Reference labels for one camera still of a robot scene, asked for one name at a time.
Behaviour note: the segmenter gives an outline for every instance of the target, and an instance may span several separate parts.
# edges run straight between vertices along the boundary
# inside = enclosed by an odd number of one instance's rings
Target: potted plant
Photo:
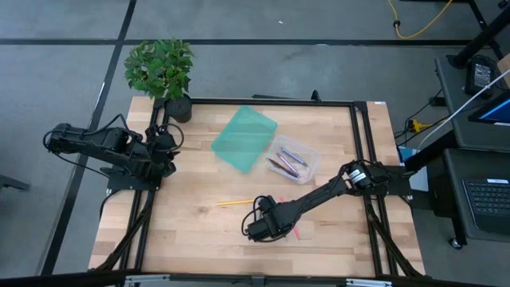
[[[193,66],[190,45],[182,40],[143,42],[129,53],[124,61],[127,84],[149,95],[156,102],[163,101],[165,112],[179,123],[191,119],[191,98],[188,92]]]

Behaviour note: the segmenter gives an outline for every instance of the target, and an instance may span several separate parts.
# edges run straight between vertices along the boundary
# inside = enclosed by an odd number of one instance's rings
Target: computer screen
[[[501,96],[474,112],[469,120],[488,124],[510,125],[510,93]]]

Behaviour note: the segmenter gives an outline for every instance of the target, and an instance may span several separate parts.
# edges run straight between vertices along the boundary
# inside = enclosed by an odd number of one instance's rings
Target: translucent lid
[[[277,129],[277,122],[242,106],[211,144],[211,149],[242,172],[249,172]]]

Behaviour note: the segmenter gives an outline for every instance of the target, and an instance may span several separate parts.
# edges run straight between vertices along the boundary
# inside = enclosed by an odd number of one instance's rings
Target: plastic box
[[[295,156],[297,156],[299,159],[302,159],[308,166],[306,167],[305,165],[295,161],[291,156],[286,155],[282,151],[283,147],[290,151]],[[310,179],[313,178],[313,175],[315,174],[316,169],[320,164],[320,153],[318,151],[314,150],[311,147],[307,147],[302,143],[293,140],[287,136],[279,135],[274,139],[273,144],[271,144],[271,148],[267,153],[267,158],[270,158],[278,162],[279,164],[281,164],[282,167],[285,167],[286,169],[289,170],[287,165],[278,157],[277,153],[283,156],[287,160],[287,162],[290,163],[290,165],[298,171],[299,176],[298,178],[295,178],[281,170],[280,170],[281,172],[277,173],[284,176],[287,179],[292,180],[295,183],[299,184],[307,183]],[[268,169],[275,171],[275,169],[272,168],[274,167],[274,165],[271,162],[269,162],[267,159],[265,162]]]
[[[211,144],[211,149],[242,172],[249,172],[273,138],[277,122],[242,106]]]

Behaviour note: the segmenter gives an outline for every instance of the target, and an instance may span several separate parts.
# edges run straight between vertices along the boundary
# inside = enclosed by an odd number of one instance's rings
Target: butcher block tabletop
[[[152,101],[133,97],[127,124],[144,134]],[[387,107],[368,102],[368,115],[377,159],[398,165]],[[241,220],[251,204],[217,206],[217,202],[272,195],[298,199],[336,176],[339,167],[355,159],[349,108],[310,106],[251,106],[278,123],[276,135],[285,135],[321,154],[315,177],[298,185],[267,169],[264,156],[243,174],[217,157],[210,146],[240,108],[235,104],[194,104],[193,117],[179,124],[184,132],[177,171],[163,179],[155,202],[143,258],[143,271],[200,274],[264,274],[273,276],[373,277],[367,219],[363,199],[334,198],[301,217],[294,233],[273,243],[255,243],[241,234]],[[367,144],[358,115],[364,155]],[[178,132],[169,128],[176,142]],[[104,206],[89,263],[97,267],[115,249],[126,232],[134,191],[121,191]],[[410,208],[396,196],[386,197],[391,235],[413,267],[424,273],[422,256]],[[138,239],[131,245],[128,267],[133,266]],[[388,272],[384,245],[379,239],[383,269]]]

